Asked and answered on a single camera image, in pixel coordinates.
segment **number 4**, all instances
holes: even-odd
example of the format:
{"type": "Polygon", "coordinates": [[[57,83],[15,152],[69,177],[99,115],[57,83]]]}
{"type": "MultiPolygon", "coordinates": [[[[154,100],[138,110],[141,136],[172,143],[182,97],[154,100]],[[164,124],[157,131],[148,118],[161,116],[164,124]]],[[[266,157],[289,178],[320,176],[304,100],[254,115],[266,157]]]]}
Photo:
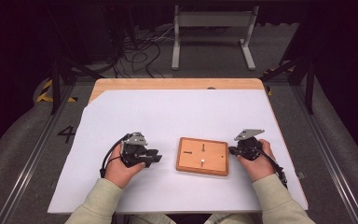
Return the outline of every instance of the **number 4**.
{"type": "Polygon", "coordinates": [[[72,130],[74,129],[74,127],[72,126],[68,126],[66,129],[60,131],[58,133],[58,135],[66,135],[66,141],[65,141],[65,144],[67,144],[69,142],[69,139],[71,139],[71,136],[72,135],[75,135],[76,133],[73,133],[72,130]]]}

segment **person's left hand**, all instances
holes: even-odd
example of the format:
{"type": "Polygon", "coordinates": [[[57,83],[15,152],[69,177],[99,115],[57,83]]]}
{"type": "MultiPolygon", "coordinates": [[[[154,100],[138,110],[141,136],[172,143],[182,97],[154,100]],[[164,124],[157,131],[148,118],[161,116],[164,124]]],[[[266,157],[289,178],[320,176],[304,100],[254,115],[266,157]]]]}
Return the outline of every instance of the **person's left hand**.
{"type": "MultiPolygon", "coordinates": [[[[113,150],[109,160],[120,157],[121,144],[113,150]]],[[[107,164],[105,179],[124,189],[133,176],[141,172],[145,168],[145,163],[138,163],[130,168],[124,165],[120,158],[114,159],[107,164]]]]}

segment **beige sleeve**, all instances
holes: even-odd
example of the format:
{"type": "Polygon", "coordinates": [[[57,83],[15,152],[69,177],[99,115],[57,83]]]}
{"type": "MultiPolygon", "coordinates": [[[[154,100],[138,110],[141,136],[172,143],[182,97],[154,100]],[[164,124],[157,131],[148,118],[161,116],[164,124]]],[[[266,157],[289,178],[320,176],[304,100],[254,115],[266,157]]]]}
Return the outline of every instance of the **beige sleeve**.
{"type": "Polygon", "coordinates": [[[122,189],[106,179],[98,179],[94,188],[65,223],[110,224],[122,189]]]}
{"type": "Polygon", "coordinates": [[[261,204],[264,224],[314,223],[276,175],[257,180],[253,186],[261,204]]]}

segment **handheld controller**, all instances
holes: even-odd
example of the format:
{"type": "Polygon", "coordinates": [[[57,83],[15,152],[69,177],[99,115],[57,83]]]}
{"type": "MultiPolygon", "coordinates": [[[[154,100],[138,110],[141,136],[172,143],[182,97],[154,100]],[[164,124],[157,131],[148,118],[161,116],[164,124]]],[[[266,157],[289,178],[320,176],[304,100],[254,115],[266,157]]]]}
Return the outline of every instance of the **handheld controller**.
{"type": "Polygon", "coordinates": [[[238,141],[237,146],[229,147],[228,150],[232,155],[240,155],[248,161],[254,161],[260,155],[263,155],[275,168],[275,171],[280,178],[282,184],[287,188],[287,180],[283,168],[263,151],[262,144],[255,138],[255,135],[263,132],[264,130],[243,130],[240,134],[237,135],[237,137],[234,138],[234,140],[238,141]]]}
{"type": "Polygon", "coordinates": [[[127,133],[124,135],[124,137],[120,138],[106,153],[100,170],[101,177],[104,178],[105,176],[107,164],[118,158],[121,159],[126,167],[132,167],[140,162],[144,162],[145,167],[148,168],[152,162],[159,162],[162,155],[158,155],[158,150],[146,149],[145,146],[147,146],[147,142],[141,133],[127,133]],[[121,144],[120,156],[106,162],[118,144],[121,144]]]}

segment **hand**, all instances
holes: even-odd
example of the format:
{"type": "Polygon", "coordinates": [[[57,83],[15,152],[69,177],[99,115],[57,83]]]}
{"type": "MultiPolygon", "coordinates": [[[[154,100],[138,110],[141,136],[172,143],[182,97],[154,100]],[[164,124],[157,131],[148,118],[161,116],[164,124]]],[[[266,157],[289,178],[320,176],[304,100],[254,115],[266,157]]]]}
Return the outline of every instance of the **hand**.
{"type": "MultiPolygon", "coordinates": [[[[275,160],[269,142],[264,139],[259,139],[258,141],[262,144],[263,151],[267,155],[269,155],[273,160],[275,160]]],[[[240,155],[237,156],[237,159],[241,163],[241,165],[246,169],[253,182],[263,177],[266,177],[268,175],[275,174],[275,169],[272,167],[269,160],[263,155],[260,155],[254,161],[248,161],[240,155]]]]}
{"type": "Polygon", "coordinates": [[[141,162],[130,168],[127,168],[127,166],[125,166],[120,159],[120,150],[121,144],[119,144],[113,150],[109,160],[117,157],[118,158],[110,161],[109,164],[107,164],[104,178],[116,184],[119,188],[124,189],[130,183],[132,177],[145,168],[145,163],[141,162]]]}

